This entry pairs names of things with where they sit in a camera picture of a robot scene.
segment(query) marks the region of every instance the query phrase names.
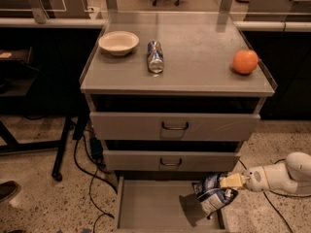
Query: speckled floor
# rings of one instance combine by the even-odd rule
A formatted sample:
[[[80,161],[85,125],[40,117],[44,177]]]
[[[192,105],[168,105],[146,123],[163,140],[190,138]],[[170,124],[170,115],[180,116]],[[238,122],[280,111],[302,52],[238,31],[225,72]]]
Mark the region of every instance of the speckled floor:
[[[64,119],[48,117],[29,121],[18,116],[1,116],[14,136],[21,142],[57,140]],[[91,176],[83,173],[75,164],[70,131],[61,167],[62,182],[56,182],[51,174],[55,150],[0,156],[0,182],[14,180],[19,183],[17,194],[0,203],[0,232],[24,229],[31,233],[88,233],[112,231],[114,221],[102,216],[89,197]],[[89,131],[85,132],[87,146]],[[292,151],[311,154],[311,121],[262,120],[252,137],[242,147],[241,160],[247,167],[267,165],[284,158]],[[95,165],[89,161],[84,141],[78,144],[78,163],[91,173]],[[238,164],[234,171],[243,171]],[[114,174],[98,175],[111,183]],[[310,199],[284,198],[266,193],[279,210],[293,232],[310,232]],[[95,204],[106,213],[116,213],[117,195],[107,184],[95,179],[91,186]],[[272,209],[263,193],[240,190],[237,198],[225,208],[229,232],[290,232],[283,220]]]

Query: open drawer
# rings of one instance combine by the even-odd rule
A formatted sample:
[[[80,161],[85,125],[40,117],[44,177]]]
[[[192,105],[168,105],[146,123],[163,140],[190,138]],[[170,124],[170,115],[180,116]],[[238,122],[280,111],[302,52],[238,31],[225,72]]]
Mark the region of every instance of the open drawer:
[[[224,211],[204,215],[191,181],[120,176],[114,232],[227,232]]]

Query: snack bag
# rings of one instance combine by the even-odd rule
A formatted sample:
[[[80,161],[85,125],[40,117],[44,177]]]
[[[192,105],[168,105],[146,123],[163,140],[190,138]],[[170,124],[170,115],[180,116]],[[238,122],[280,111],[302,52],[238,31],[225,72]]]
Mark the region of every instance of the snack bag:
[[[220,179],[224,177],[226,177],[225,173],[208,173],[206,179],[192,183],[194,193],[207,218],[210,218],[216,210],[230,204],[238,194],[235,189],[219,188]]]

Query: black cable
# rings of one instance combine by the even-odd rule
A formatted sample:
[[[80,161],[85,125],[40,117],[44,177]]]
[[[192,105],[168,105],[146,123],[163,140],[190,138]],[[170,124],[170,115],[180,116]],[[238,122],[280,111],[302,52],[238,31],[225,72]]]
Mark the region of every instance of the black cable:
[[[275,161],[274,164],[279,163],[281,161],[285,161],[285,159],[279,159],[279,160]]]
[[[77,125],[76,122],[74,122],[73,120],[71,120],[71,123],[72,123],[74,126]],[[86,144],[86,136],[85,136],[85,134],[83,134],[83,138],[84,138],[84,145],[85,145],[86,155],[87,155],[87,157],[89,158],[89,160],[90,160],[93,164],[95,164],[96,167],[97,167],[95,173],[94,173],[94,174],[91,174],[89,171],[83,169],[83,168],[79,165],[79,163],[78,163],[78,161],[77,161],[77,149],[78,149],[78,144],[79,144],[80,140],[76,141],[76,145],[75,145],[75,148],[74,148],[74,161],[75,161],[75,163],[76,163],[76,166],[77,166],[81,171],[83,171],[84,173],[86,173],[86,174],[92,176],[91,181],[90,181],[90,184],[89,184],[89,188],[88,188],[89,199],[90,199],[91,203],[96,207],[96,209],[99,210],[99,211],[102,213],[102,214],[96,219],[96,221],[95,221],[94,224],[93,224],[93,233],[95,233],[96,223],[98,222],[98,220],[99,220],[100,218],[102,218],[103,216],[108,216],[108,217],[114,219],[115,217],[114,217],[112,214],[110,214],[110,213],[104,212],[104,211],[103,211],[101,208],[99,208],[99,207],[96,205],[96,203],[94,202],[94,200],[93,200],[93,198],[92,198],[92,196],[91,196],[91,187],[92,187],[92,184],[93,184],[94,179],[97,178],[98,180],[100,180],[100,181],[102,181],[102,182],[104,182],[104,183],[107,183],[116,193],[118,193],[118,192],[117,192],[117,189],[116,189],[111,183],[109,183],[108,181],[106,181],[106,180],[104,180],[104,179],[102,179],[102,178],[100,178],[100,177],[97,176],[97,172],[98,172],[99,170],[102,171],[102,172],[104,172],[104,171],[101,170],[100,168],[101,168],[102,166],[105,166],[105,165],[101,165],[101,159],[98,160],[98,161],[100,161],[100,163],[97,163],[96,161],[94,161],[94,160],[91,158],[91,156],[89,155],[89,153],[88,153],[88,151],[87,151],[87,144]]]
[[[242,160],[239,159],[239,162],[242,164],[242,166],[243,166],[245,169],[247,169],[246,166],[244,165],[244,163],[242,162]],[[269,204],[271,205],[271,207],[274,209],[274,211],[275,211],[275,212],[280,216],[280,218],[285,222],[285,224],[287,225],[287,227],[288,227],[288,229],[290,230],[290,232],[291,232],[291,233],[294,233],[293,230],[291,229],[290,225],[288,224],[288,222],[285,220],[285,218],[284,218],[283,215],[279,212],[279,210],[277,210],[277,209],[275,208],[275,206],[272,204],[272,202],[270,201],[270,199],[268,198],[268,196],[266,195],[265,192],[263,193],[263,195],[264,195],[265,199],[269,202]]]
[[[286,198],[311,198],[311,195],[295,196],[295,195],[290,195],[290,194],[278,193],[278,192],[275,192],[273,190],[270,190],[270,192],[275,194],[275,195],[286,197]]]
[[[88,175],[90,175],[90,176],[92,176],[92,177],[95,177],[95,178],[97,178],[98,180],[100,180],[100,181],[102,181],[102,182],[108,184],[108,185],[116,192],[116,194],[117,194],[117,193],[118,193],[117,188],[116,188],[112,183],[110,183],[110,182],[108,182],[108,181],[106,181],[106,180],[104,180],[104,179],[102,179],[102,178],[100,178],[100,177],[98,177],[98,176],[93,176],[93,174],[91,174],[89,171],[83,169],[83,168],[79,165],[79,163],[78,163],[78,161],[77,161],[77,148],[78,148],[78,143],[79,143],[79,142],[80,142],[80,140],[77,140],[77,141],[76,141],[76,145],[75,145],[75,148],[74,148],[74,161],[75,161],[76,166],[77,166],[82,172],[84,172],[85,174],[88,174]]]
[[[286,31],[286,22],[284,20],[282,22],[283,22],[283,25],[284,25],[283,26],[283,30],[282,30],[282,34],[283,34]]]
[[[95,176],[97,175],[98,170],[99,170],[99,168],[97,167],[95,173],[93,174],[93,177],[91,178],[91,181],[90,181],[90,184],[89,184],[89,190],[88,190],[88,195],[89,195],[89,199],[90,199],[91,203],[97,208],[98,211],[100,211],[100,212],[102,213],[102,214],[96,219],[96,221],[95,221],[94,224],[93,224],[93,233],[95,233],[96,223],[97,223],[97,221],[98,221],[101,217],[103,217],[103,216],[108,216],[108,217],[110,217],[110,218],[112,218],[112,219],[115,219],[115,217],[114,217],[112,214],[106,213],[106,212],[104,212],[101,208],[99,208],[99,207],[96,205],[96,203],[94,202],[94,200],[93,200],[93,198],[92,198],[92,196],[91,196],[91,187],[92,187],[92,184],[93,184],[93,182],[94,182],[94,178],[95,178]]]

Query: orange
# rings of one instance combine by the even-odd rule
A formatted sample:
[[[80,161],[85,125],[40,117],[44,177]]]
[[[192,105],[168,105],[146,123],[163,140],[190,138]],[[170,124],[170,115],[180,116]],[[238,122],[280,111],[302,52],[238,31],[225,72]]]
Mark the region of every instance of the orange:
[[[254,50],[240,50],[234,55],[233,69],[240,74],[250,74],[258,63],[259,57]]]

